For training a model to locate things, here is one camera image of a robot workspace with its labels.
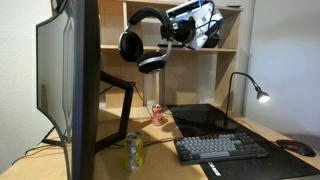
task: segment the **red can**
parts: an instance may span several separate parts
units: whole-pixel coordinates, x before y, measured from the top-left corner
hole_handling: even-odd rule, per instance
[[[152,123],[155,126],[161,126],[163,124],[162,108],[159,104],[152,106],[153,118]]]

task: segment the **white wall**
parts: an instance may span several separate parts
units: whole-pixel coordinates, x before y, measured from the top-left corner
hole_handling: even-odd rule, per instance
[[[35,89],[35,25],[50,17],[50,1],[0,2],[1,174],[52,126],[36,109]]]
[[[237,71],[247,72],[248,60],[250,54],[251,31],[255,0],[213,0],[217,6],[240,5],[243,9],[239,33],[239,51]],[[234,76],[232,84],[233,92],[233,112],[242,114],[244,104],[244,91],[246,78],[243,76]]]
[[[256,1],[245,115],[320,150],[320,1]]]

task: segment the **lamp neck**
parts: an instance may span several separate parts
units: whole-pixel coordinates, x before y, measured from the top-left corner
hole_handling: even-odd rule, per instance
[[[229,81],[228,101],[227,101],[227,109],[226,109],[225,121],[224,121],[225,123],[227,123],[226,120],[227,120],[227,118],[228,118],[232,78],[233,78],[233,75],[235,75],[235,74],[240,74],[240,75],[246,76],[247,78],[249,78],[249,79],[251,80],[253,86],[255,87],[255,90],[256,90],[257,92],[260,92],[260,91],[261,91],[261,88],[258,86],[258,84],[253,80],[253,78],[252,78],[251,76],[249,76],[248,74],[242,73],[242,72],[233,72],[233,73],[231,74],[230,81]]]

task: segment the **gray keyboard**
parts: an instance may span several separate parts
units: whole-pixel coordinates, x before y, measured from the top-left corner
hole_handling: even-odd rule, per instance
[[[268,155],[246,133],[184,137],[175,139],[174,145],[183,165]]]

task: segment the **computer mouse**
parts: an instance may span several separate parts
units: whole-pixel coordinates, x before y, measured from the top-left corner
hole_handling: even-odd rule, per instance
[[[310,146],[297,140],[279,139],[276,141],[276,143],[284,149],[296,152],[303,156],[316,156],[316,152]]]

